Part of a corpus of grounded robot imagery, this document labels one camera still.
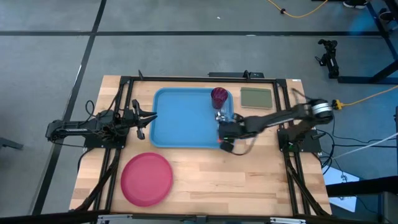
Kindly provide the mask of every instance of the pink frisbee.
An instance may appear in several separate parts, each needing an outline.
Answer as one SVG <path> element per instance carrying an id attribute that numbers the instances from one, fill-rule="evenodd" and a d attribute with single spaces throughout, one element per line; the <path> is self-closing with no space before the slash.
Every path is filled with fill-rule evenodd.
<path id="1" fill-rule="evenodd" d="M 173 185 L 173 171 L 165 158 L 145 152 L 132 158 L 124 167 L 121 188 L 133 205 L 147 207 L 161 202 Z"/>

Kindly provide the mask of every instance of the floor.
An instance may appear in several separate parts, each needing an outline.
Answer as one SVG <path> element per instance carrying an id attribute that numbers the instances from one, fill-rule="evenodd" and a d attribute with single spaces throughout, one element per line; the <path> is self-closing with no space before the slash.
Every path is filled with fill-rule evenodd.
<path id="1" fill-rule="evenodd" d="M 300 15 L 320 2 L 279 1 Z M 0 150 L 0 217 L 27 215 L 37 193 L 51 144 L 47 124 L 60 119 L 79 71 L 88 36 L 6 36 L 10 30 L 91 31 L 100 0 L 0 0 L 0 136 L 23 143 L 24 149 Z M 373 0 L 376 12 L 384 7 Z M 98 31 L 377 31 L 367 9 L 348 9 L 328 2 L 303 19 L 281 15 L 266 0 L 112 0 L 105 5 Z M 338 41 L 342 75 L 372 76 L 393 61 L 380 36 L 98 36 L 84 70 L 72 120 L 86 119 L 86 100 L 95 100 L 103 75 L 205 77 L 208 72 L 263 72 L 268 78 L 298 78 L 305 93 L 349 103 L 383 91 L 387 85 L 338 84 L 327 78 L 314 56 L 322 56 L 319 39 Z M 398 47 L 398 37 L 391 41 Z M 382 139 L 395 132 L 397 91 L 335 113 L 337 136 Z M 331 131 L 331 125 L 319 126 Z M 82 144 L 82 138 L 65 143 Z M 342 144 L 356 144 L 339 140 Z M 330 151 L 329 139 L 321 139 Z M 336 155 L 352 148 L 336 148 Z M 63 147 L 47 195 L 44 213 L 65 212 L 76 178 L 81 149 Z M 341 168 L 364 179 L 397 175 L 397 151 L 372 148 L 338 160 Z M 367 207 L 374 197 L 363 198 Z M 350 213 L 333 207 L 339 217 L 374 220 L 357 204 Z"/>

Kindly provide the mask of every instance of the blue tray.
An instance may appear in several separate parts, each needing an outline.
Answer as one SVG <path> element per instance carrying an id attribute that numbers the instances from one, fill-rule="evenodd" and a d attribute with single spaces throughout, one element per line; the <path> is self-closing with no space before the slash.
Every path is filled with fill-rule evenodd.
<path id="1" fill-rule="evenodd" d="M 212 88 L 162 88 L 154 97 L 150 141 L 157 147 L 219 148 L 217 112 L 211 105 Z M 228 92 L 223 109 L 231 118 L 233 97 Z"/>

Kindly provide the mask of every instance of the wooden table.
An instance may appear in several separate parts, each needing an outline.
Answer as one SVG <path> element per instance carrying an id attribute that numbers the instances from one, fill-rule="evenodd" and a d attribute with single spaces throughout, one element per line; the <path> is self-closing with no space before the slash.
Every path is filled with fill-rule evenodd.
<path id="1" fill-rule="evenodd" d="M 95 113 L 108 108 L 118 90 L 119 81 L 120 76 L 104 76 Z M 241 87 L 272 89 L 271 84 L 265 83 L 134 82 L 131 99 L 137 99 L 144 111 L 152 111 L 154 94 L 160 88 L 214 88 L 218 86 L 222 86 L 233 95 L 235 113 L 243 116 L 264 116 L 276 112 L 275 105 L 271 110 L 241 107 Z M 287 86 L 291 104 L 294 105 L 295 100 L 290 89 L 296 88 L 303 92 L 302 83 L 300 80 L 287 80 Z M 284 109 L 282 90 L 279 90 L 279 93 L 282 109 Z M 125 97 L 126 92 L 123 93 L 122 102 Z M 121 151 L 111 206 L 112 212 L 292 215 L 285 164 L 277 142 L 277 127 L 268 128 L 261 133 L 252 151 L 245 156 L 235 156 L 222 150 L 156 148 L 149 141 L 149 130 L 150 127 L 144 129 L 147 136 L 145 140 L 137 138 L 135 129 L 132 129 L 127 137 L 126 147 Z M 246 142 L 241 141 L 240 144 L 250 144 L 250 141 L 250 139 Z M 160 204 L 152 207 L 137 207 L 129 203 L 124 198 L 120 186 L 120 177 L 124 166 L 131 158 L 143 152 L 156 152 L 164 156 L 170 162 L 174 173 L 174 184 L 169 196 Z M 79 206 L 97 184 L 103 156 L 104 149 L 94 149 L 82 159 L 70 208 Z M 331 213 L 318 159 L 311 153 L 301 153 L 301 161 L 306 186 L 322 208 Z M 104 208 L 107 191 L 108 186 L 106 185 L 100 208 Z M 303 213 L 302 200 L 297 186 L 295 192 L 299 212 Z"/>

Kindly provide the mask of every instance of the yellow cable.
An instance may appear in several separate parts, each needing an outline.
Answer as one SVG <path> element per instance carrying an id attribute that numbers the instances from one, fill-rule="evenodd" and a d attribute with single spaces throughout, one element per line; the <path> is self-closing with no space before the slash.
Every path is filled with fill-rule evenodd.
<path id="1" fill-rule="evenodd" d="M 384 90 L 384 91 L 381 91 L 381 92 L 379 92 L 379 93 L 376 93 L 376 94 L 373 94 L 373 95 L 371 95 L 371 96 L 368 96 L 368 97 L 366 97 L 366 98 L 363 98 L 362 100 L 358 100 L 358 101 L 355 101 L 355 102 L 352 102 L 352 103 L 341 103 L 341 105 L 342 105 L 342 106 L 352 106 L 352 105 L 355 105 L 355 104 L 357 104 L 357 103 L 360 103 L 360 102 L 363 102 L 363 101 L 365 101 L 365 100 L 368 100 L 368 99 L 370 99 L 370 98 L 372 98 L 372 97 L 378 96 L 378 95 L 380 95 L 380 94 L 387 93 L 388 91 L 391 91 L 391 90 L 396 89 L 396 88 L 398 88 L 398 85 L 396 85 L 396 86 L 394 86 L 394 87 L 392 87 L 392 88 L 390 88 L 390 89 L 388 89 L 388 90 Z"/>
<path id="2" fill-rule="evenodd" d="M 274 2 L 272 2 L 271 0 L 268 0 L 271 4 L 273 4 L 277 9 L 279 9 L 280 11 L 282 10 L 277 4 L 275 4 Z M 303 18 L 303 17 L 306 17 L 306 16 L 309 16 L 309 15 L 311 15 L 312 13 L 314 13 L 316 10 L 318 10 L 319 8 L 321 8 L 326 2 L 328 2 L 328 0 L 325 0 L 322 4 L 320 4 L 318 7 L 316 7 L 314 10 L 312 10 L 311 12 L 309 12 L 309 13 L 307 13 L 307 14 L 304 14 L 304 15 L 302 15 L 302 16 L 293 16 L 293 15 L 290 15 L 289 13 L 287 13 L 286 11 L 284 11 L 283 13 L 284 14 L 286 14 L 286 15 L 288 15 L 288 16 L 290 16 L 290 17 L 292 17 L 292 18 L 296 18 L 296 19 L 298 19 L 298 18 Z"/>

